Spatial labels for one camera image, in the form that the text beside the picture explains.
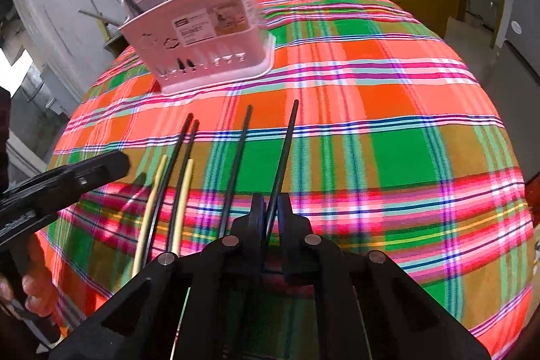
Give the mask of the person's left hand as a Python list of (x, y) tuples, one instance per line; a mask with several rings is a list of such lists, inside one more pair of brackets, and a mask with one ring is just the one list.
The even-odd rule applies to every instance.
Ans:
[(21, 286), (27, 295), (25, 307), (39, 317), (51, 315), (58, 303), (59, 292), (46, 266), (44, 251), (36, 235), (27, 240), (29, 258), (28, 271), (23, 276)]

